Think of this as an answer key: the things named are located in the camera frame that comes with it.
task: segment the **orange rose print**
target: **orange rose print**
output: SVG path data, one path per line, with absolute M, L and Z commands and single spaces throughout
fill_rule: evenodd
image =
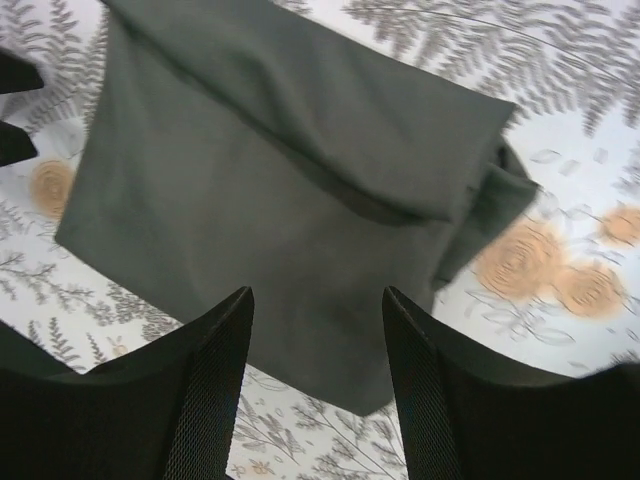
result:
M 562 260 L 560 242 L 549 228 L 525 222 L 480 253 L 476 276 L 483 287 L 502 298 L 523 301 L 551 284 Z
M 600 235 L 619 246 L 634 246 L 640 243 L 640 207 L 622 205 L 602 219 Z
M 59 220 L 67 204 L 73 179 L 74 171 L 65 162 L 51 160 L 41 163 L 31 174 L 33 202 L 42 213 Z
M 618 275 L 599 264 L 567 267 L 556 277 L 555 296 L 578 317 L 600 318 L 623 306 L 626 293 Z

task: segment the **gray fern print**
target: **gray fern print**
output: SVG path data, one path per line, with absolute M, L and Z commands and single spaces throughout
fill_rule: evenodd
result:
M 31 320 L 26 334 L 34 344 L 76 372 L 87 370 L 87 367 L 82 364 L 82 357 L 78 354 L 76 346 L 72 345 L 64 335 L 57 318 L 50 318 L 46 327 L 40 322 Z
M 14 234 L 24 234 L 29 231 L 29 225 L 22 218 L 21 211 L 7 200 L 0 201 L 0 242 L 7 240 Z
M 180 326 L 177 320 L 115 283 L 109 284 L 107 296 L 114 303 L 115 318 L 99 322 L 101 326 L 143 320 L 142 338 L 147 342 L 153 342 Z
M 305 450 L 294 433 L 285 428 L 278 418 L 277 412 L 258 415 L 251 402 L 240 395 L 234 439 L 241 442 L 246 450 L 264 453 L 271 449 L 298 464 L 297 457 Z
M 640 126 L 640 2 L 348 0 L 395 58 L 519 105 L 514 118 L 580 112 L 592 136 L 622 109 Z
M 616 365 L 625 363 L 640 363 L 640 355 L 635 350 L 627 350 L 621 353 L 611 354 L 611 364 L 608 367 L 614 367 Z
M 330 407 L 311 397 L 293 407 L 296 426 L 331 435 L 331 449 L 297 480 L 406 480 L 397 412 L 385 407 L 366 418 Z
M 47 124 L 74 117 L 90 123 L 100 92 L 106 49 L 106 13 L 88 45 L 80 38 L 76 14 L 67 0 L 49 0 L 50 25 L 34 16 L 35 4 L 6 0 L 0 18 L 0 45 L 40 67 L 45 88 L 13 94 L 1 119 L 20 114 L 34 135 Z
M 61 284 L 55 279 L 56 264 L 27 265 L 23 252 L 4 251 L 0 254 L 0 292 L 12 301 L 21 292 L 28 291 L 38 305 L 50 300 L 67 313 L 79 308 L 98 324 L 107 324 L 112 318 L 111 307 L 95 299 L 95 292 L 78 285 Z
M 623 169 L 623 175 L 614 184 L 623 195 L 640 200 L 640 142 L 631 151 L 629 163 Z

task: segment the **black object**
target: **black object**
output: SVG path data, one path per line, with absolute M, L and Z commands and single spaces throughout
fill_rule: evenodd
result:
M 380 292 L 430 308 L 535 197 L 514 106 L 267 0 L 103 3 L 56 241 L 182 322 L 251 285 L 250 364 L 359 415 L 390 403 Z
M 36 157 L 38 150 L 19 127 L 0 121 L 0 167 Z
M 42 87 L 44 81 L 35 65 L 0 48 L 0 94 L 26 92 Z
M 394 288 L 383 318 L 412 480 L 640 478 L 640 365 L 580 379 L 529 367 Z
M 86 375 L 3 326 L 0 478 L 225 478 L 252 322 L 243 288 Z

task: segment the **dark green fabric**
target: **dark green fabric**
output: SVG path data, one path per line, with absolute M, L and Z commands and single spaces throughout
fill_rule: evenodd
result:
M 267 0 L 107 3 L 58 242 L 183 322 L 251 285 L 249 363 L 355 413 L 391 401 L 383 289 L 429 309 L 535 194 L 501 154 L 513 105 Z

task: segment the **patterned tablecloth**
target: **patterned tablecloth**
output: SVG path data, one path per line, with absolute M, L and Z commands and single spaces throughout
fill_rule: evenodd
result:
M 544 190 L 441 292 L 441 320 L 574 376 L 639 359 L 640 1 L 277 3 L 520 105 L 507 137 Z M 25 127 L 41 152 L 0 170 L 0 317 L 79 372 L 177 326 L 52 241 L 99 94 L 106 35 L 96 0 L 0 0 L 0 45 L 41 64 L 48 84 L 0 99 L 0 116 Z M 248 368 L 228 471 L 406 478 L 401 450 L 393 407 L 358 418 Z

